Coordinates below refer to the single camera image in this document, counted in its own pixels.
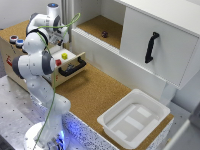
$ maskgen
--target cable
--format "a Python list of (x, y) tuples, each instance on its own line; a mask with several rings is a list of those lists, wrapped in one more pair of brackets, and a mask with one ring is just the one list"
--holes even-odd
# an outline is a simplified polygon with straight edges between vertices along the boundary
[[(67, 27), (67, 29), (66, 29), (66, 31), (65, 31), (65, 33), (64, 33), (64, 36), (63, 36), (63, 38), (64, 38), (65, 35), (66, 35), (66, 33), (67, 33), (67, 31), (68, 31), (69, 26), (71, 26), (72, 24), (74, 24), (74, 23), (80, 18), (80, 16), (81, 16), (80, 13), (76, 14), (75, 17), (71, 20), (71, 22), (70, 22), (69, 24), (65, 25), (65, 26), (59, 26), (59, 27), (40, 26), (39, 29), (40, 29), (40, 28), (44, 28), (44, 27), (49, 27), (49, 28), (62, 28), (62, 27)], [(48, 48), (48, 45), (46, 44), (44, 38), (40, 35), (40, 33), (37, 32), (37, 34), (38, 34), (38, 35), (40, 36), (40, 38), (42, 39), (43, 43), (46, 45), (46, 48), (47, 48), (49, 54), (51, 55), (51, 52), (50, 52), (50, 50), (49, 50), (49, 48)], [(43, 129), (44, 129), (46, 123), (47, 123), (47, 120), (48, 120), (48, 118), (49, 118), (51, 109), (52, 109), (53, 104), (54, 104), (55, 93), (56, 93), (56, 86), (55, 86), (55, 83), (56, 83), (56, 75), (55, 75), (55, 71), (53, 72), (53, 75), (54, 75), (54, 87), (53, 87), (54, 94), (53, 94), (53, 101), (52, 101), (52, 103), (51, 103), (51, 106), (50, 106), (50, 109), (49, 109), (47, 118), (46, 118), (46, 120), (45, 120), (45, 122), (44, 122), (44, 125), (42, 126), (42, 129), (41, 129), (41, 131), (40, 131), (40, 134), (39, 134), (39, 136), (38, 136), (38, 139), (37, 139), (37, 141), (36, 141), (36, 143), (35, 143), (35, 146), (34, 146), (33, 150), (35, 149), (35, 147), (36, 147), (36, 145), (37, 145), (37, 143), (38, 143), (38, 141), (39, 141), (39, 139), (40, 139), (40, 136), (41, 136), (42, 131), (43, 131)]]

